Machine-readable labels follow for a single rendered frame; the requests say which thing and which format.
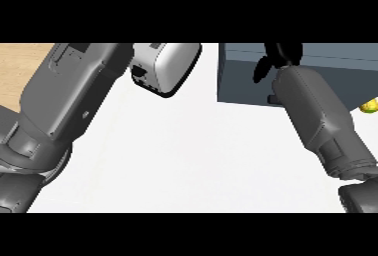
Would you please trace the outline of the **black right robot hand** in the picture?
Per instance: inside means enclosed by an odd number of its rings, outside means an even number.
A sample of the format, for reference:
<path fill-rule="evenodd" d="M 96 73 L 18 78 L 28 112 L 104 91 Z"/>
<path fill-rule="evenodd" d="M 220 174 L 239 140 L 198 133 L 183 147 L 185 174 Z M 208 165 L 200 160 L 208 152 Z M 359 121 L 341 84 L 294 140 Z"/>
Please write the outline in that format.
<path fill-rule="evenodd" d="M 268 76 L 272 68 L 300 65 L 303 58 L 301 43 L 266 43 L 266 55 L 260 58 L 253 75 L 253 81 L 259 83 Z"/>

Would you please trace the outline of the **dark grey drawer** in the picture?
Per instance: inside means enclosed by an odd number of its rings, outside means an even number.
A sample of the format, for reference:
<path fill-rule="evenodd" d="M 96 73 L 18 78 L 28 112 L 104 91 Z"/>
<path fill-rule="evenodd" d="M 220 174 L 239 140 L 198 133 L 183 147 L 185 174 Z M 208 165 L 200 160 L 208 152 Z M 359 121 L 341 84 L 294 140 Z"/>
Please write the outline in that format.
<path fill-rule="evenodd" d="M 219 44 L 219 102 L 278 107 L 268 100 L 276 69 L 253 81 L 265 55 L 263 43 Z M 349 110 L 378 98 L 378 43 L 304 43 L 300 64 L 322 75 Z"/>

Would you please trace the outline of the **yellow green vegetable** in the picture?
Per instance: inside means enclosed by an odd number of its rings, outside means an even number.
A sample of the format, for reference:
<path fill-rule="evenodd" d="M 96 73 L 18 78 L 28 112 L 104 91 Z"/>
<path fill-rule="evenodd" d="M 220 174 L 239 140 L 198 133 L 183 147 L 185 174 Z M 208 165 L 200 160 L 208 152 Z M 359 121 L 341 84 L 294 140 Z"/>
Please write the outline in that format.
<path fill-rule="evenodd" d="M 369 100 L 361 105 L 359 109 L 364 113 L 375 113 L 378 111 L 378 100 Z"/>

